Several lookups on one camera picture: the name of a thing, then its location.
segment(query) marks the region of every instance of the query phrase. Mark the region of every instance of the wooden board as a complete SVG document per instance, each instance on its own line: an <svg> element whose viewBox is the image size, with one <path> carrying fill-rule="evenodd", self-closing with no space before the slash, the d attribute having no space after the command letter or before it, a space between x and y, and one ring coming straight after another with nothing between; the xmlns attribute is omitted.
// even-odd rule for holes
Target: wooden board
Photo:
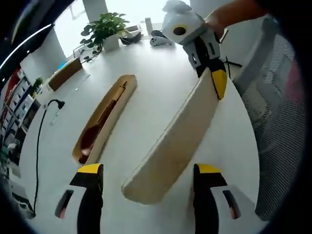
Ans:
<svg viewBox="0 0 312 234"><path fill-rule="evenodd" d="M142 204L160 202L201 143L218 105L209 69L162 136L122 186L124 196Z"/></svg>
<svg viewBox="0 0 312 234"><path fill-rule="evenodd" d="M99 120L100 116L102 115L103 111L105 110L106 106L110 103L112 100L112 97L115 95L116 90L122 86L125 82L127 82L125 91L120 96L118 102L116 103L115 107L113 108L112 112L110 113L108 119L106 120L102 130L100 131L97 139L94 142L94 146L90 152L90 155L88 157L88 160L84 165L96 163L98 160L98 157L100 156L103 146L107 142L109 135L114 128L114 125L116 124L118 117L120 116L121 112L123 111L123 108L127 104L127 101L131 97L132 93L137 87L137 79L134 75L124 75L121 76L116 83L111 87L111 89L107 92L103 100L99 103L96 110L91 115L89 121L87 122L86 126L82 130L78 141L73 149L72 156L75 159L77 163L80 164L78 161L79 158L82 156L80 143L81 139L85 133L85 131L93 126L97 121Z"/></svg>

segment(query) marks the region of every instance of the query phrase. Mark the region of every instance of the desk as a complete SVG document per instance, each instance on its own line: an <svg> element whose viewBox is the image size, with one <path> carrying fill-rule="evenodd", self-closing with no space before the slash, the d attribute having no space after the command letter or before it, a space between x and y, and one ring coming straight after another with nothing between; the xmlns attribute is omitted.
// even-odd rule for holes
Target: desk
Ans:
<svg viewBox="0 0 312 234"><path fill-rule="evenodd" d="M145 206L124 198L122 184L197 83L196 72L181 46L151 47L143 40L102 54L91 65L84 64L84 70L52 94L51 98L63 99L66 104L53 126L50 122L57 107L54 104L49 107L41 131L37 217L29 220L36 230L75 233L54 216L52 204L58 202L58 189L68 185L79 168L71 152L81 130L110 85L124 74L135 74L138 87L99 159L104 164L103 233L194 233L189 198L194 162L221 167L229 183L256 201L259 185L256 142L247 111L231 81L194 158L164 200ZM31 204L36 189L36 140L43 111L41 107L29 128L19 163Z"/></svg>

